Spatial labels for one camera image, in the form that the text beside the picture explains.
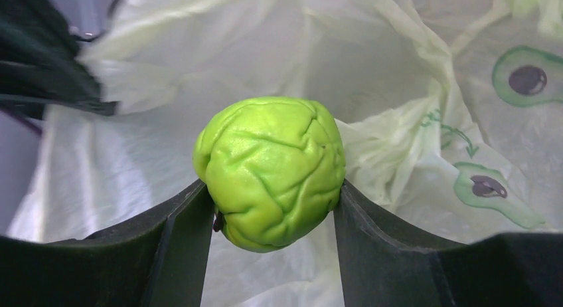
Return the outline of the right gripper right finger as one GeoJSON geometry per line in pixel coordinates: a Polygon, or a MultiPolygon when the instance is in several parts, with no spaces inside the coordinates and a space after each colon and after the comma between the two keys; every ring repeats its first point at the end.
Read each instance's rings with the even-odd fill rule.
{"type": "Polygon", "coordinates": [[[562,235],[464,245],[420,229],[344,182],[334,211],[346,306],[561,306],[562,235]]]}

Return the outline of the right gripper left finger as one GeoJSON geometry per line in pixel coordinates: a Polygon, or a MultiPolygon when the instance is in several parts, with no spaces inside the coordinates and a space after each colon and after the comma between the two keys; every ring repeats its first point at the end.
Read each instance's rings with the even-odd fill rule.
{"type": "Polygon", "coordinates": [[[195,181],[85,239],[1,237],[2,306],[199,306],[213,204],[195,181]]]}

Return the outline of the light green plastic bag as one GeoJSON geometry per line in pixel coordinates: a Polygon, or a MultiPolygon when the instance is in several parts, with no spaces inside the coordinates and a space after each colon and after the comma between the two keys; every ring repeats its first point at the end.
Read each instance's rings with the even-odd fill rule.
{"type": "MultiPolygon", "coordinates": [[[[116,113],[44,109],[35,173],[5,237],[82,240],[171,199],[201,181],[193,148],[210,120],[267,96],[324,105],[344,182],[420,229],[464,245],[562,235],[562,0],[112,0],[109,10],[77,60],[116,113]]],[[[255,253],[214,230],[210,199],[199,306],[346,306],[339,202],[293,244],[255,253]]]]}

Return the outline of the wrinkled light green fruit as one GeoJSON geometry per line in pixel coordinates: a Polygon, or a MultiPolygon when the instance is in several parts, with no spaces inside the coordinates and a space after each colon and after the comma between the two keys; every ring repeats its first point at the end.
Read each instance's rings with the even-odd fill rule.
{"type": "Polygon", "coordinates": [[[339,202],[345,153],[319,102],[280,96],[237,102],[204,127],[193,167],[214,201],[214,230],[255,253],[285,248],[339,202]]]}

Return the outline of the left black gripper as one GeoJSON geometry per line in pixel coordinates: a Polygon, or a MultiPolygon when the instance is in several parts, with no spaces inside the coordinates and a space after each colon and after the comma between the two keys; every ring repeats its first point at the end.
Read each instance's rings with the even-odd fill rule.
{"type": "Polygon", "coordinates": [[[1,0],[1,107],[37,120],[48,105],[114,115],[77,60],[82,40],[50,0],[1,0]]]}

